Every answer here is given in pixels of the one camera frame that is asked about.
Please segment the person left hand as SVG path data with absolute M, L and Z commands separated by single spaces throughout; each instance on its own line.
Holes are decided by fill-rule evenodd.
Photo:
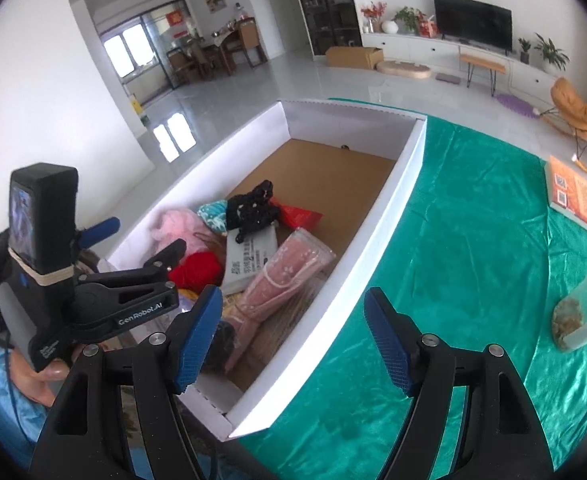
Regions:
M 70 373 L 70 366 L 62 360 L 54 360 L 43 370 L 36 372 L 18 349 L 9 353 L 9 377 L 27 399 L 51 408 L 56 399 L 52 385 L 60 385 Z

